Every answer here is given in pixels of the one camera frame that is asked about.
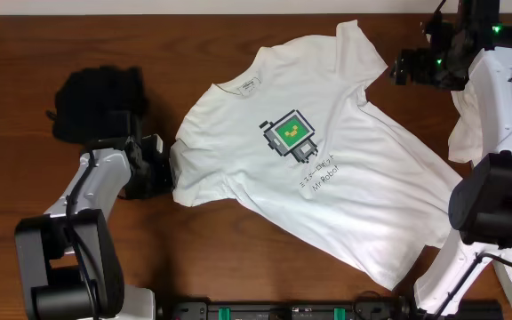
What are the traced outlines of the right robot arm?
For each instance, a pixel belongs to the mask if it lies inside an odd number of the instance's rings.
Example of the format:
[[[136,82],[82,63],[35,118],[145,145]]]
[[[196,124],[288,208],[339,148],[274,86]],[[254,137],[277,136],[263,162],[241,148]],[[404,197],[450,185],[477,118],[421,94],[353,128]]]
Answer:
[[[496,301],[465,300],[491,262],[512,268],[512,26],[496,1],[464,0],[455,21],[435,11],[425,26],[429,45],[404,49],[394,83],[475,93],[482,151],[472,173],[452,191],[451,232],[404,304],[406,319],[499,319]]]

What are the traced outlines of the white robot print t-shirt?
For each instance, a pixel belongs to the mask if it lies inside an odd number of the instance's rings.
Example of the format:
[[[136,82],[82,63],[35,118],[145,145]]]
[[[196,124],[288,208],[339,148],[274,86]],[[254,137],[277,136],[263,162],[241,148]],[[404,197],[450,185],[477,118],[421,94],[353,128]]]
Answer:
[[[441,247],[460,176],[368,101],[386,63],[356,21],[263,47],[213,84],[171,149],[174,200],[234,199],[391,289]]]

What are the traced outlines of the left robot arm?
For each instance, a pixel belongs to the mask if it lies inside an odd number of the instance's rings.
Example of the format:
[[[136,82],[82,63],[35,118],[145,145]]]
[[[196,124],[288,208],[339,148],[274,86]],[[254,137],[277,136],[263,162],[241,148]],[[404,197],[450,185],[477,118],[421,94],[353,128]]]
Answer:
[[[167,152],[156,134],[88,145],[60,198],[15,228],[27,317],[155,318],[155,294],[124,281],[108,217],[117,199],[150,198],[171,183]]]

